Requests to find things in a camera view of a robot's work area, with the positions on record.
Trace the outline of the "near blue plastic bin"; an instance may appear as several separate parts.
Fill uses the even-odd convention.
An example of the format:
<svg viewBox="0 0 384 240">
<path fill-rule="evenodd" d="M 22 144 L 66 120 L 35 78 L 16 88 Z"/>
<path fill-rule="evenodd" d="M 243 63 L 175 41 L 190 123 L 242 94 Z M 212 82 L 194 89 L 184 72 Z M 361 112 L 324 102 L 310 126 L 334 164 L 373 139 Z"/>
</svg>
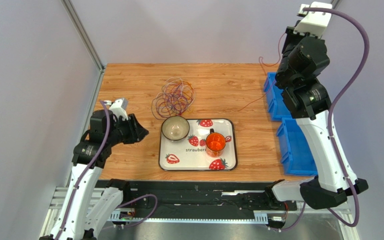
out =
<svg viewBox="0 0 384 240">
<path fill-rule="evenodd" d="M 310 177 L 318 174 L 306 137 L 295 119 L 283 118 L 276 136 L 285 175 Z"/>
</svg>

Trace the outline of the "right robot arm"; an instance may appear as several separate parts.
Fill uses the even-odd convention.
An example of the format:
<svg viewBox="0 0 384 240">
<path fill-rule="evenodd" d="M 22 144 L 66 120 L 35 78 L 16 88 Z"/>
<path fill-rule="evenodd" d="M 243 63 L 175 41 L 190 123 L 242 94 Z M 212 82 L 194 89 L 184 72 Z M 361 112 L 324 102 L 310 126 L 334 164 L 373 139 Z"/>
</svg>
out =
<svg viewBox="0 0 384 240">
<path fill-rule="evenodd" d="M 349 196 L 366 191 L 369 185 L 356 176 L 340 145 L 333 144 L 335 127 L 328 122 L 332 103 L 318 80 L 330 63 L 324 40 L 308 32 L 296 33 L 291 26 L 285 33 L 274 84 L 305 136 L 317 174 L 302 181 L 275 181 L 265 192 L 275 204 L 300 201 L 315 210 L 334 208 Z"/>
</svg>

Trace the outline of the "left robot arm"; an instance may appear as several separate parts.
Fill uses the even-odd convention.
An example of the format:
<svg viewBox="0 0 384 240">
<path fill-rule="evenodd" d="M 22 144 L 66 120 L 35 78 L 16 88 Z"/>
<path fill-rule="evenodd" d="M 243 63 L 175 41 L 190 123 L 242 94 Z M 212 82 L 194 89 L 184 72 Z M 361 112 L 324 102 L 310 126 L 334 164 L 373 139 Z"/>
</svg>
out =
<svg viewBox="0 0 384 240">
<path fill-rule="evenodd" d="M 105 222 L 131 196 L 126 180 L 111 179 L 97 203 L 90 207 L 98 179 L 118 144 L 141 142 L 149 131 L 136 116 L 116 115 L 114 110 L 97 110 L 90 117 L 89 129 L 73 149 L 70 181 L 59 216 L 43 240 L 96 240 Z"/>
</svg>

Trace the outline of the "orange transparent mug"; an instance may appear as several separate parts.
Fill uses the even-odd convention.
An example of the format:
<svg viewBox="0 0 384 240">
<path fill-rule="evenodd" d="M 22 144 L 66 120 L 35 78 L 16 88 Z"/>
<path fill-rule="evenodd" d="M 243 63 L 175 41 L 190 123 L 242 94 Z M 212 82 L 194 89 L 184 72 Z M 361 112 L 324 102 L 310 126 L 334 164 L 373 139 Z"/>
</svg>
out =
<svg viewBox="0 0 384 240">
<path fill-rule="evenodd" d="M 209 135 L 205 139 L 205 151 L 207 155 L 212 158 L 220 157 L 223 154 L 226 145 L 227 142 L 225 137 L 211 128 L 209 130 Z"/>
</svg>

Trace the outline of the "aluminium frame rail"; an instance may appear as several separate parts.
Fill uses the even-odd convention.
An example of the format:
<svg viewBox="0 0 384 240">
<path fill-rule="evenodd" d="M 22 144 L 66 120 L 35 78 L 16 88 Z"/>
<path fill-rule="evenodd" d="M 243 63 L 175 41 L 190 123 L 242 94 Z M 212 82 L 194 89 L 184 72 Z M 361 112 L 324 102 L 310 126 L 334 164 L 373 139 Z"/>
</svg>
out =
<svg viewBox="0 0 384 240">
<path fill-rule="evenodd" d="M 127 206 L 116 207 L 108 221 L 120 225 L 140 220 L 155 223 L 256 224 L 280 229 L 290 216 L 299 214 L 303 205 L 287 201 L 269 207 L 263 190 L 251 185 L 228 186 L 226 183 L 206 187 L 182 187 L 179 182 L 136 181 L 123 197 Z"/>
</svg>

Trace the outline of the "beige ceramic bowl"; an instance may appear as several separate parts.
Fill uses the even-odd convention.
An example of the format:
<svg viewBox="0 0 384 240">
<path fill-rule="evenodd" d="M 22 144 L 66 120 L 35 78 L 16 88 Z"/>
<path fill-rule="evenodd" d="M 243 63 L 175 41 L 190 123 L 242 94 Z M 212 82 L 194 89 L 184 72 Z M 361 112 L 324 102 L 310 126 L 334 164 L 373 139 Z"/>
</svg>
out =
<svg viewBox="0 0 384 240">
<path fill-rule="evenodd" d="M 167 118 L 161 125 L 162 135 L 171 141 L 184 139 L 190 131 L 189 122 L 182 116 Z"/>
</svg>

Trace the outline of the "far blue plastic bin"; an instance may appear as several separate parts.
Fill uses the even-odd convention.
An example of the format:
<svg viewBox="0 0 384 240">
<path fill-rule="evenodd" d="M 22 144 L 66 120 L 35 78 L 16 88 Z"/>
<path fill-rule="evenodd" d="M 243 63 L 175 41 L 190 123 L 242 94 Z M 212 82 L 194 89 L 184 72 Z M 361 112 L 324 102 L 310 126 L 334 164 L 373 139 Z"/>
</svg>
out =
<svg viewBox="0 0 384 240">
<path fill-rule="evenodd" d="M 267 112 L 272 121 L 292 119 L 290 111 L 283 102 L 282 90 L 275 85 L 275 75 L 275 72 L 268 72 L 263 86 L 267 101 Z"/>
</svg>

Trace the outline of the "white strawberry tray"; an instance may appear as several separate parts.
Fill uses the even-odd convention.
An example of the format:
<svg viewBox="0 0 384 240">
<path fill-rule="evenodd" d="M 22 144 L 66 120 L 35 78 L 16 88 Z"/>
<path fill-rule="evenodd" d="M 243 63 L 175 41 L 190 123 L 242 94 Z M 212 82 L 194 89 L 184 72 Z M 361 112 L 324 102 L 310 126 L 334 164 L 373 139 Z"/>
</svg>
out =
<svg viewBox="0 0 384 240">
<path fill-rule="evenodd" d="M 189 132 L 180 140 L 160 134 L 159 166 L 165 171 L 230 171 L 237 167 L 235 128 L 231 120 L 188 119 Z M 219 156 L 206 152 L 206 138 L 211 129 L 226 140 Z"/>
</svg>

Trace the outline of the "blue plastic bin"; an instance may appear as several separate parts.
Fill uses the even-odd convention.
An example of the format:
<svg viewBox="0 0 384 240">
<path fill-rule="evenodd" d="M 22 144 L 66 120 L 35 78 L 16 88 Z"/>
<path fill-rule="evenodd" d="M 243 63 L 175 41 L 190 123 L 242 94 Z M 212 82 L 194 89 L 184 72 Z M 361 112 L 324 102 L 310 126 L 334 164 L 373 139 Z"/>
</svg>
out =
<svg viewBox="0 0 384 240">
<path fill-rule="evenodd" d="M 306 137 L 295 119 L 283 118 L 276 136 L 285 175 L 310 177 L 318 174 Z"/>
<path fill-rule="evenodd" d="M 267 101 L 267 112 L 272 121 L 292 119 L 290 111 L 283 102 L 282 90 L 275 85 L 275 75 L 275 72 L 268 72 L 263 86 Z"/>
</svg>

